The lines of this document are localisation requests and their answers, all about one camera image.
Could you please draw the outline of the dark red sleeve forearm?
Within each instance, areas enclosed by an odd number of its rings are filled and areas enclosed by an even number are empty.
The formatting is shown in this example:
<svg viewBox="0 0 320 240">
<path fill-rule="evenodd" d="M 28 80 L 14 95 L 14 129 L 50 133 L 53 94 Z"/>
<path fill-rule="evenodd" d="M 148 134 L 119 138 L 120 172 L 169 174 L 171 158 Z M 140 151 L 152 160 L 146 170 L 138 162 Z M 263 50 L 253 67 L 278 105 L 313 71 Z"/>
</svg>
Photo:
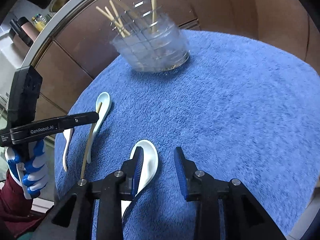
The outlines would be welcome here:
<svg viewBox="0 0 320 240">
<path fill-rule="evenodd" d="M 1 239 L 31 239 L 46 214 L 34 213 L 33 201 L 24 197 L 23 189 L 7 170 L 1 188 Z"/>
</svg>

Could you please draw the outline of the blue white gloved left hand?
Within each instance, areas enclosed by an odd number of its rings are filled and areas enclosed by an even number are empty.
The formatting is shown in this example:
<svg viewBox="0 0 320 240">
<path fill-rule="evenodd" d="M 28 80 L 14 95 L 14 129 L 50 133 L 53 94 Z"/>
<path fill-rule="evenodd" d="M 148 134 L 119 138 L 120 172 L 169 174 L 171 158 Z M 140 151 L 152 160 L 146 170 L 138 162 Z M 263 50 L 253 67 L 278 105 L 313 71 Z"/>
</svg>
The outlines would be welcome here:
<svg viewBox="0 0 320 240">
<path fill-rule="evenodd" d="M 22 153 L 12 147 L 5 149 L 5 158 L 10 175 L 23 190 L 25 199 L 35 199 L 48 183 L 47 156 L 43 140 L 29 143 L 28 161 L 22 160 Z"/>
</svg>

